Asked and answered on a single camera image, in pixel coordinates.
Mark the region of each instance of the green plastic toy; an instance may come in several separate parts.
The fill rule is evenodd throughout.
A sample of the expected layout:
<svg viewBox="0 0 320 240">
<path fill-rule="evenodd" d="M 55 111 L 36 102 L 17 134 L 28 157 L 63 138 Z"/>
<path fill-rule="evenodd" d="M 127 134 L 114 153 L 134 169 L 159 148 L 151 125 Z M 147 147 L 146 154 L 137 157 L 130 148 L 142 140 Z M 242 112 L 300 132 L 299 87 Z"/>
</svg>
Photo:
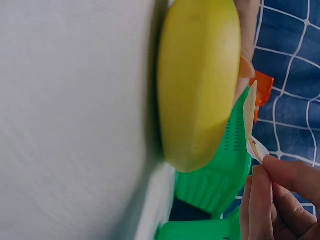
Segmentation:
<svg viewBox="0 0 320 240">
<path fill-rule="evenodd" d="M 239 209 L 223 220 L 170 221 L 156 240 L 241 240 Z"/>
<path fill-rule="evenodd" d="M 176 197 L 211 214 L 213 219 L 218 219 L 232 203 L 250 172 L 252 158 L 247 152 L 243 118 L 248 92 L 234 106 L 213 160 L 197 171 L 176 174 Z"/>
</svg>

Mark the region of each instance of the white surface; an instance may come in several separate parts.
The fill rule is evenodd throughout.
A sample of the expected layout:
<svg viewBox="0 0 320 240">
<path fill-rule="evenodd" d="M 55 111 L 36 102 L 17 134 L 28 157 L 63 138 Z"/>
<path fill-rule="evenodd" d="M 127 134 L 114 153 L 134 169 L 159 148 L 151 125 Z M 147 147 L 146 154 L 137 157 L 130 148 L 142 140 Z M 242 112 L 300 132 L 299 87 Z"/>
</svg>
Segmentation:
<svg viewBox="0 0 320 240">
<path fill-rule="evenodd" d="M 132 240 L 162 160 L 166 1 L 0 1 L 0 239 Z"/>
<path fill-rule="evenodd" d="M 141 219 L 134 240 L 153 240 L 170 217 L 175 189 L 175 170 L 160 165 L 150 178 Z"/>
</svg>

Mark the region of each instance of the skin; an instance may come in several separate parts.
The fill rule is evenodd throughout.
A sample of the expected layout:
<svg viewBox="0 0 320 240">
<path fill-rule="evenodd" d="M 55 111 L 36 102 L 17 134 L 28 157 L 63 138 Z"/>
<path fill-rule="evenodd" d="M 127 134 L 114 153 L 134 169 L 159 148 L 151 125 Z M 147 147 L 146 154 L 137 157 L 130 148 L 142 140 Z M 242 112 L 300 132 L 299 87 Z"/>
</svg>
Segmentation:
<svg viewBox="0 0 320 240">
<path fill-rule="evenodd" d="M 254 55 L 254 40 L 260 0 L 234 0 L 234 4 L 239 14 L 241 26 L 241 55 L 251 63 Z M 243 64 L 244 62 L 242 59 L 240 68 L 243 68 Z M 239 97 L 248 86 L 251 77 L 253 77 L 253 75 L 247 77 L 240 76 L 238 78 L 234 103 L 238 101 Z"/>
<path fill-rule="evenodd" d="M 320 219 L 291 192 L 320 207 L 320 170 L 272 156 L 256 166 L 245 183 L 240 207 L 242 240 L 319 240 Z"/>
</svg>

